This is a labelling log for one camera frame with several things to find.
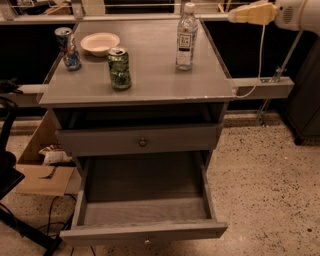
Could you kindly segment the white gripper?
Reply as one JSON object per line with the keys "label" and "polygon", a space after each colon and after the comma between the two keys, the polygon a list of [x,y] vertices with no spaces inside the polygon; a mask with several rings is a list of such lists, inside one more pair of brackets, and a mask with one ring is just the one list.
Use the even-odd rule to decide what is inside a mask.
{"label": "white gripper", "polygon": [[281,29],[300,31],[301,13],[305,0],[275,0],[271,2],[254,2],[232,9],[228,13],[231,23],[248,23],[268,25],[274,23]]}

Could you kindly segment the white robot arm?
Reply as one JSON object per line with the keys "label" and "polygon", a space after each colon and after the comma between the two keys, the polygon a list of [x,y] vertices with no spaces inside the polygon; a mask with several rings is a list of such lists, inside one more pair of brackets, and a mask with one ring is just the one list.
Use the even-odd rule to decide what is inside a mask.
{"label": "white robot arm", "polygon": [[320,35],[320,0],[259,0],[231,10],[228,20],[254,25],[274,22],[281,29]]}

